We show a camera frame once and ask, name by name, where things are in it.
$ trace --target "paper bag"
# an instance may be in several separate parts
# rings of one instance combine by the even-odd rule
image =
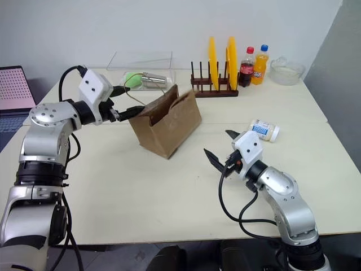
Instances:
[[[201,120],[193,91],[179,97],[174,85],[129,122],[140,145],[169,158]]]

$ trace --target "laptop keyboard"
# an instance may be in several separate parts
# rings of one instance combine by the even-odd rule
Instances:
[[[0,119],[0,133],[13,133],[23,126],[27,117],[5,117]]]

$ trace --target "yellow plate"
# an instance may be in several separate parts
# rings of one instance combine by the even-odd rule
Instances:
[[[230,74],[230,85],[232,90],[237,89],[237,74],[238,74],[238,65],[237,65],[237,48],[235,37],[230,37],[228,39],[228,46],[226,49],[226,60],[227,60],[227,69]]]
[[[217,71],[217,55],[215,53],[214,37],[209,38],[208,57],[209,57],[210,78],[212,80],[214,88],[216,90],[219,90],[218,71]]]

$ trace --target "red bottle cap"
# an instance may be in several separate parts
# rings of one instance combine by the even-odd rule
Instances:
[[[253,47],[247,47],[247,54],[253,54],[254,48]]]

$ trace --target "white bottle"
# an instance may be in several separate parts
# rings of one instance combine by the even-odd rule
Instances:
[[[252,120],[249,130],[257,132],[260,139],[270,142],[274,142],[280,132],[280,128],[278,126],[262,120]]]

